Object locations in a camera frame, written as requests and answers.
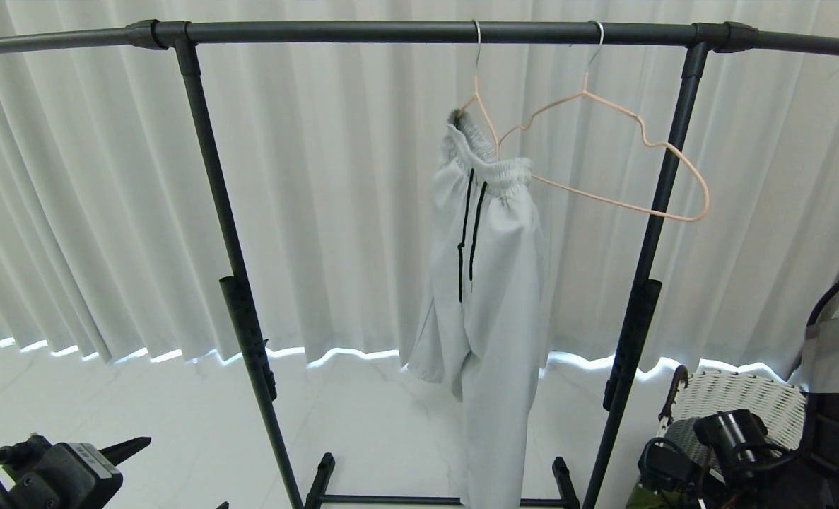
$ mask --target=black drawstring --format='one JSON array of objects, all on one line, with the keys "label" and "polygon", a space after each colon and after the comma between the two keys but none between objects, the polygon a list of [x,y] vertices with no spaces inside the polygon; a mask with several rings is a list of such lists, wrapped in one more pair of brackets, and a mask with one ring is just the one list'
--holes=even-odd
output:
[{"label": "black drawstring", "polygon": [[485,197],[485,187],[487,182],[481,183],[481,191],[479,191],[479,202],[476,204],[476,223],[473,228],[473,246],[470,247],[470,283],[473,283],[473,258],[475,258],[475,239],[479,235],[479,217],[481,216],[481,199]]},{"label": "black drawstring", "polygon": [[460,239],[460,244],[457,245],[457,254],[460,257],[460,269],[457,275],[457,287],[460,293],[460,302],[464,302],[464,246],[467,245],[467,222],[470,220],[470,196],[473,193],[473,176],[475,168],[470,170],[470,182],[467,184],[467,212],[464,212],[464,235]]}]

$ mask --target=sweatpants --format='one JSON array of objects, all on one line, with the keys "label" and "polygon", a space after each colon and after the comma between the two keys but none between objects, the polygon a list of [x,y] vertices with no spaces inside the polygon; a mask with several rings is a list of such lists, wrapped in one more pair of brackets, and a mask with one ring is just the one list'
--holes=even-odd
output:
[{"label": "sweatpants", "polygon": [[543,238],[532,162],[497,161],[468,113],[452,112],[433,178],[430,279],[411,373],[462,401],[473,509],[520,505],[529,410],[546,355]]}]

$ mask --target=black metal clothing rack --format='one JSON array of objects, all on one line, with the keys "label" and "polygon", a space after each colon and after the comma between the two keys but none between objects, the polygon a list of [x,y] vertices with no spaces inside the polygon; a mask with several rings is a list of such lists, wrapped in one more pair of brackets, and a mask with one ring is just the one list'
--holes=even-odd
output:
[{"label": "black metal clothing rack", "polygon": [[[526,45],[568,45],[598,43],[601,35],[594,23],[482,22],[482,42],[525,43]],[[699,81],[710,51],[740,52],[746,49],[778,49],[787,52],[839,55],[839,39],[794,33],[761,32],[742,23],[693,23],[693,25],[655,25],[654,23],[603,23],[605,45],[661,45],[686,48],[681,72],[680,93],[668,141],[682,148],[690,123]],[[244,255],[237,236],[234,215],[225,185],[218,146],[215,142],[209,107],[203,92],[196,45],[220,42],[405,42],[405,43],[475,43],[476,26],[471,22],[235,22],[190,23],[144,20],[123,28],[82,30],[60,33],[37,33],[0,37],[0,54],[32,52],[41,49],[89,48],[132,45],[146,49],[175,50],[184,86],[187,89],[196,136],[202,151],[206,174],[215,200],[218,221],[228,249],[233,275],[221,279],[237,341],[255,399],[263,416],[271,448],[281,472],[292,509],[319,509],[323,503],[388,503],[388,505],[460,505],[455,497],[435,496],[361,496],[326,493],[334,470],[334,457],[326,453],[305,502],[300,495],[288,457],[281,428],[274,412],[277,398],[274,374],[265,353]],[[679,159],[665,151],[661,173],[655,187],[652,209],[666,211],[674,187]],[[609,410],[598,447],[596,462],[589,480],[583,509],[594,509],[604,482],[614,441],[623,418],[623,410],[635,379],[636,368],[648,335],[652,314],[658,301],[661,283],[649,278],[664,219],[649,216],[639,261],[636,265],[623,326],[617,342],[616,357],[609,382],[604,390],[604,409]],[[580,508],[562,457],[552,464],[558,484],[557,499],[523,499],[527,507]]]}]

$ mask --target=light under curtain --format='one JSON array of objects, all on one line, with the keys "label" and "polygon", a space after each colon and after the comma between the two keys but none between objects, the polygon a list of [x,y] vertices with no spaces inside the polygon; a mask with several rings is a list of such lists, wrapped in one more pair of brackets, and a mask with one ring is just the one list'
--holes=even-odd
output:
[{"label": "light under curtain", "polygon": [[[839,2],[0,2],[0,36],[139,19],[691,23],[839,37]],[[593,46],[486,45],[481,93],[507,129],[580,89]],[[471,45],[202,45],[225,177],[269,347],[389,351],[416,333],[429,183]],[[684,50],[606,46],[590,89],[665,139]],[[575,103],[501,153],[649,206],[659,149],[619,113]],[[839,272],[839,57],[711,54],[685,151],[712,209],[666,222],[642,367],[659,357],[787,370]],[[646,216],[532,184],[548,245],[553,347],[613,353]],[[698,211],[681,171],[671,211]],[[0,339],[105,360],[236,353],[229,264],[173,52],[0,56]]]}]

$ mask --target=clothes hanger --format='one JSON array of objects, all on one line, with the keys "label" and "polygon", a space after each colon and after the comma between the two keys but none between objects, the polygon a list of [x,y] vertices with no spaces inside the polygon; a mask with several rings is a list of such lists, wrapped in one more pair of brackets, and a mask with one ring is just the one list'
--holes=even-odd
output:
[{"label": "clothes hanger", "polygon": [[[485,104],[481,101],[481,96],[479,95],[479,57],[481,56],[481,27],[479,26],[479,22],[477,20],[473,20],[473,24],[476,27],[476,64],[475,64],[475,71],[473,74],[473,97],[470,97],[470,100],[464,104],[464,107],[461,107],[460,110],[457,112],[457,119],[459,119],[462,114],[467,111],[467,108],[470,107],[473,103],[479,104],[479,109],[481,110],[481,115],[485,118],[485,123],[488,125],[488,129],[491,131],[491,139],[498,139],[498,133],[494,131],[494,124],[491,123],[491,118],[488,116],[488,110],[485,110]],[[500,143],[497,143],[494,147],[494,158],[500,159]]]},{"label": "clothes hanger", "polygon": [[571,193],[581,194],[584,197],[590,197],[590,199],[596,199],[596,200],[602,201],[604,203],[610,203],[611,205],[622,206],[624,209],[638,210],[639,212],[650,213],[653,216],[664,217],[664,218],[667,218],[667,219],[674,219],[674,220],[677,220],[677,221],[683,221],[683,222],[687,222],[687,223],[692,223],[692,222],[695,222],[695,221],[698,221],[698,220],[702,219],[708,213],[708,206],[709,206],[708,185],[705,184],[705,180],[704,180],[703,176],[701,176],[701,174],[699,173],[699,170],[697,170],[695,165],[691,163],[690,159],[687,159],[687,157],[684,154],[682,154],[682,152],[680,152],[680,149],[678,149],[677,147],[674,147],[674,145],[671,145],[667,141],[658,141],[658,142],[648,141],[648,139],[645,138],[645,120],[643,120],[642,117],[640,117],[638,114],[636,114],[634,112],[630,112],[630,110],[627,110],[626,107],[611,103],[610,100],[604,99],[603,97],[599,97],[596,94],[588,91],[589,68],[592,66],[592,62],[594,61],[594,59],[596,59],[596,57],[598,56],[598,52],[601,52],[601,47],[604,44],[604,26],[601,25],[601,22],[594,21],[593,23],[596,23],[596,25],[598,25],[598,30],[600,31],[600,38],[598,39],[598,49],[596,49],[596,52],[594,52],[594,55],[592,55],[592,58],[589,59],[589,62],[586,66],[586,73],[583,75],[583,90],[580,91],[579,93],[575,93],[573,95],[569,95],[569,96],[564,97],[562,99],[555,100],[554,103],[546,104],[544,107],[541,107],[541,109],[536,110],[536,112],[532,113],[532,116],[529,117],[528,122],[526,122],[525,124],[520,124],[520,125],[514,126],[512,129],[507,131],[507,133],[504,134],[504,136],[502,136],[500,139],[498,139],[497,148],[500,148],[501,143],[504,142],[504,139],[507,138],[507,136],[509,136],[510,133],[513,133],[516,130],[527,130],[527,129],[529,129],[529,126],[532,126],[533,120],[535,120],[535,118],[538,117],[539,114],[545,112],[546,110],[550,110],[552,107],[559,106],[563,103],[569,103],[569,101],[580,98],[580,97],[585,97],[585,98],[594,100],[594,101],[596,101],[596,103],[604,104],[604,106],[610,107],[613,110],[617,110],[617,112],[625,114],[627,117],[635,119],[636,122],[639,123],[640,132],[642,133],[642,141],[643,141],[643,143],[645,143],[645,145],[647,147],[664,147],[664,148],[667,148],[668,151],[671,151],[671,154],[674,154],[678,159],[680,159],[680,161],[685,165],[685,167],[688,168],[688,170],[690,170],[691,173],[693,173],[693,176],[699,182],[699,186],[701,187],[701,191],[703,191],[703,196],[704,196],[703,210],[701,210],[700,213],[697,213],[697,215],[694,215],[694,216],[677,216],[676,213],[658,212],[657,210],[654,210],[654,209],[646,209],[646,207],[643,207],[643,206],[636,206],[636,205],[631,205],[629,203],[623,203],[623,202],[620,202],[620,201],[616,201],[616,200],[613,200],[613,199],[606,199],[606,197],[598,196],[598,194],[586,193],[586,191],[582,191],[582,190],[579,190],[579,189],[574,188],[574,187],[564,186],[564,184],[559,184],[557,182],[553,182],[551,180],[547,180],[546,178],[538,177],[536,175],[533,175],[532,177],[535,178],[535,180],[539,180],[541,182],[544,182],[544,183],[549,184],[549,185],[554,186],[554,187],[559,187],[561,189],[564,189],[565,191],[570,191]]}]

